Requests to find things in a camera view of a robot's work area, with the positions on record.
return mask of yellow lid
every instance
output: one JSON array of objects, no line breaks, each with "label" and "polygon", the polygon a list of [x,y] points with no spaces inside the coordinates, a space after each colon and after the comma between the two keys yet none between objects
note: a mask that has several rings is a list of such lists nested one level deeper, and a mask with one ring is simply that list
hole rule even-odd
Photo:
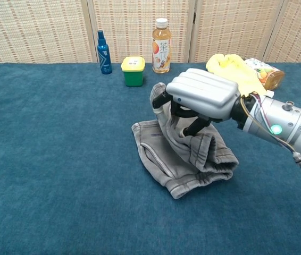
[{"label": "yellow lid", "polygon": [[123,72],[142,72],[145,69],[145,59],[143,57],[126,57],[122,64]]}]

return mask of bottle label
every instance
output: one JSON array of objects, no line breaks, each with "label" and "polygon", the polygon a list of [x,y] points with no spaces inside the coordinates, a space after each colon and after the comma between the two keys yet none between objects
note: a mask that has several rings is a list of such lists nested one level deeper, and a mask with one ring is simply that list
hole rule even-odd
[{"label": "bottle label", "polygon": [[154,70],[163,71],[170,68],[170,47],[171,40],[154,40],[153,39],[153,54],[152,65]]},{"label": "bottle label", "polygon": [[99,57],[99,65],[101,67],[102,72],[107,73],[111,72],[112,66],[110,62],[110,56],[108,50],[103,50],[98,52]]},{"label": "bottle label", "polygon": [[279,69],[257,60],[256,58],[249,58],[245,60],[245,63],[257,72],[258,79],[261,81],[262,85],[265,85],[270,74],[280,71]]}]

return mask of green led light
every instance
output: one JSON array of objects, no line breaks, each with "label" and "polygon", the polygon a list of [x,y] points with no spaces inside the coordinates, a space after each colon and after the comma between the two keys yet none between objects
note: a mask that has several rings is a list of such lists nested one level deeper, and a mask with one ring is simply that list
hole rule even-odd
[{"label": "green led light", "polygon": [[280,125],[272,125],[271,131],[273,134],[280,134],[281,132],[283,132],[283,129]]}]

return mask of bottle cap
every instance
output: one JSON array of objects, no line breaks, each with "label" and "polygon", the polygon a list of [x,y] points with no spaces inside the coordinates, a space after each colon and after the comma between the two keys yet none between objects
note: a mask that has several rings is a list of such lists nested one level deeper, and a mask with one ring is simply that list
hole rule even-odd
[{"label": "bottle cap", "polygon": [[106,39],[104,38],[103,30],[98,30],[97,33],[98,33],[98,44],[100,46],[106,45]]},{"label": "bottle cap", "polygon": [[168,26],[168,19],[158,18],[155,21],[155,25],[156,25],[157,28],[166,28]]}]

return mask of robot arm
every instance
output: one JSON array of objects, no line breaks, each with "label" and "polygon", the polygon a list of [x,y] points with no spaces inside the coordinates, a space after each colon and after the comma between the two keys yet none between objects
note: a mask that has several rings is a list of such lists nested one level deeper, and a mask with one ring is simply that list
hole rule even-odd
[{"label": "robot arm", "polygon": [[237,83],[200,69],[188,69],[175,77],[153,100],[153,108],[167,102],[171,102],[172,114],[197,117],[183,135],[195,135],[211,122],[233,119],[239,129],[289,149],[301,167],[301,108],[293,102],[256,93],[241,96]]}]

